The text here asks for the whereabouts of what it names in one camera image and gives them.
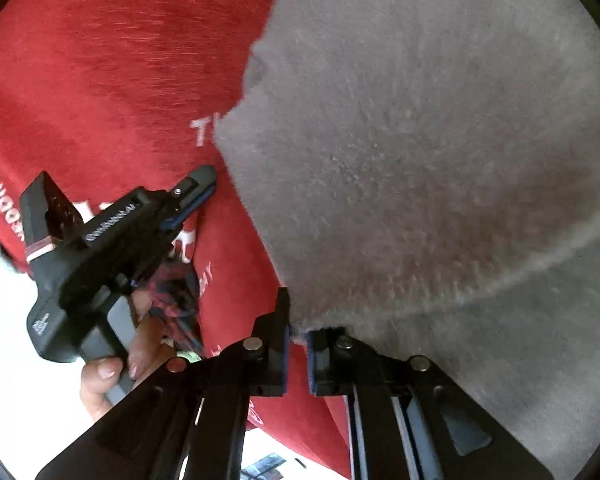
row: red cloth with white text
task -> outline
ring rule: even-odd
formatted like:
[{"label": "red cloth with white text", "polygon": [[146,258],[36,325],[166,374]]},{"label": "red cloth with white text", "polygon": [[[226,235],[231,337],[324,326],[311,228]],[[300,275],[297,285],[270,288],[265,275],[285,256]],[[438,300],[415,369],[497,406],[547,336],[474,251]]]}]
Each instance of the red cloth with white text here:
[{"label": "red cloth with white text", "polygon": [[[278,280],[212,134],[240,98],[272,1],[10,1],[0,15],[0,241],[16,261],[18,197],[42,170],[88,217],[135,186],[168,189],[214,164],[216,193],[187,221],[176,256],[200,278],[206,353],[249,335]],[[344,407],[332,404],[308,393],[304,349],[292,346],[288,394],[254,399],[250,421],[348,476]]]}]

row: fuzzy grey cloth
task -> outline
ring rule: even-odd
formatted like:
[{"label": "fuzzy grey cloth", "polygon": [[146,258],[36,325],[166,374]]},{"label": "fuzzy grey cloth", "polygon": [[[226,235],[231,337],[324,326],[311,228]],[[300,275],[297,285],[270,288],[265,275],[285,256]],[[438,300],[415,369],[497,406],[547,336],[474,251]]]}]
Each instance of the fuzzy grey cloth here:
[{"label": "fuzzy grey cloth", "polygon": [[600,244],[574,255],[600,235],[600,31],[579,1],[277,0],[246,83],[216,141],[295,325],[431,355],[572,478],[600,441]]}]

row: metal screw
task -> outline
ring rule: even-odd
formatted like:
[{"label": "metal screw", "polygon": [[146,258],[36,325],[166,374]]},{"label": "metal screw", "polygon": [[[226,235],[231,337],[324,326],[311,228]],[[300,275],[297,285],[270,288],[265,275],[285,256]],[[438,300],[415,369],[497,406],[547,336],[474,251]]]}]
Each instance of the metal screw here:
[{"label": "metal screw", "polygon": [[348,335],[341,335],[336,341],[336,346],[343,350],[350,350],[353,347],[353,341]]},{"label": "metal screw", "polygon": [[259,337],[248,337],[242,342],[242,346],[251,352],[260,350],[262,348],[262,339]]},{"label": "metal screw", "polygon": [[411,364],[411,368],[417,372],[426,372],[431,366],[431,361],[422,355],[416,355],[416,357],[412,357],[411,361],[409,362]]},{"label": "metal screw", "polygon": [[173,374],[177,374],[186,370],[188,363],[189,362],[182,357],[172,357],[167,361],[167,370]]}]

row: fingernail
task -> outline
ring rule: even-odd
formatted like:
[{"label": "fingernail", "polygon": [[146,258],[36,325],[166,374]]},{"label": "fingernail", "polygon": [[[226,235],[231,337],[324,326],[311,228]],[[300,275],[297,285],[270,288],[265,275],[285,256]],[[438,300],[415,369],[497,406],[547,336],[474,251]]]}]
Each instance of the fingernail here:
[{"label": "fingernail", "polygon": [[101,379],[109,379],[113,377],[117,372],[115,363],[104,361],[98,365],[98,375]]}]

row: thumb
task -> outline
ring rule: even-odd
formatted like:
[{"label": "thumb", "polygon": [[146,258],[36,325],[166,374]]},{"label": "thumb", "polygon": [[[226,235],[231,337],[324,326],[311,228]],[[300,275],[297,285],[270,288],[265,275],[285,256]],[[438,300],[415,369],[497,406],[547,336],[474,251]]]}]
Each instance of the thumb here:
[{"label": "thumb", "polygon": [[116,384],[122,371],[122,360],[105,357],[87,363],[80,377],[80,400],[93,420],[98,420],[111,409],[104,396]]}]

